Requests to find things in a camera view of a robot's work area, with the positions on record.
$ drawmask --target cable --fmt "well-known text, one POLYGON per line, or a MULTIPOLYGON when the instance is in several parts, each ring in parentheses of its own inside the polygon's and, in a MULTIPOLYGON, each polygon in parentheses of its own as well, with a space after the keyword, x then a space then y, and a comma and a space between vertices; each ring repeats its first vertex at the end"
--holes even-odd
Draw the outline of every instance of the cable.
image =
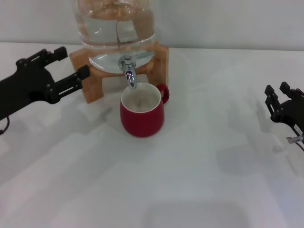
POLYGON ((304 148, 299 143, 296 142, 295 144, 297 144, 302 149, 302 151, 304 151, 304 148))
POLYGON ((6 130, 9 128, 9 124, 10 124, 10 118, 6 117, 8 120, 8 123, 6 124, 6 127, 3 130, 0 130, 0 135, 4 134, 6 132, 6 130))

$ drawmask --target red mug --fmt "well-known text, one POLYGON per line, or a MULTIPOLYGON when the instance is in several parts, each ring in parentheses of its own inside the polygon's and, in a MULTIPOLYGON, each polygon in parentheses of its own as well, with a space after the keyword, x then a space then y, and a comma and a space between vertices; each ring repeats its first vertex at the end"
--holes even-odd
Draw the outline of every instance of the red mug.
POLYGON ((164 84, 155 87, 149 83, 137 83, 136 89, 126 88, 120 102, 120 118, 125 130, 137 137, 157 133, 165 119, 163 106, 169 96, 169 89, 164 84))

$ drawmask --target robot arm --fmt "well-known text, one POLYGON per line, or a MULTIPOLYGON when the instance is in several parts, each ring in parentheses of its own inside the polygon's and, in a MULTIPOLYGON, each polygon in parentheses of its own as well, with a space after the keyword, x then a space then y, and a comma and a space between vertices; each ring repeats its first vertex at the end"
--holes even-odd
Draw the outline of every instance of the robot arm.
POLYGON ((45 66, 67 57, 65 47, 51 53, 42 50, 16 62, 17 71, 0 81, 0 120, 35 101, 55 104, 64 96, 81 89, 81 81, 90 76, 85 65, 72 75, 55 82, 45 66))
POLYGON ((290 89, 286 82, 282 82, 280 90, 290 100, 281 104, 271 85, 265 90, 267 95, 265 103, 271 114, 271 120, 275 123, 287 124, 295 132, 297 137, 287 137, 289 143, 304 141, 304 93, 300 89, 290 89))

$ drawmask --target wooden stand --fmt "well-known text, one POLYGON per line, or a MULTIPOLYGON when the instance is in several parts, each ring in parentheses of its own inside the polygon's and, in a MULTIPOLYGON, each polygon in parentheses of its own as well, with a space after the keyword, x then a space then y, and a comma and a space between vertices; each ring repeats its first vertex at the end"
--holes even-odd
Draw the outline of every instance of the wooden stand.
MULTIPOLYGON (((158 43, 153 45, 154 57, 149 63, 136 69, 137 75, 146 74, 150 84, 157 86, 159 84, 168 85, 168 65, 169 48, 158 43)), ((84 65, 90 66, 91 76, 82 81, 82 92, 88 103, 96 101, 104 96, 102 84, 104 77, 124 76, 121 74, 111 74, 101 71, 91 65, 89 61, 90 53, 83 48, 70 54, 74 70, 77 71, 84 65)))

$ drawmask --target mug handle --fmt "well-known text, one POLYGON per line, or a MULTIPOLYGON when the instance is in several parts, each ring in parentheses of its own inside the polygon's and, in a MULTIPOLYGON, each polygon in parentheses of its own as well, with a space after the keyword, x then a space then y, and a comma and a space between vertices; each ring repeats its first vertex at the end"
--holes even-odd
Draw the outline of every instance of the mug handle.
POLYGON ((163 92, 163 96, 162 98, 162 102, 163 104, 167 103, 170 97, 170 92, 168 87, 165 84, 159 84, 158 86, 156 86, 158 88, 158 90, 160 91, 160 93, 163 92))

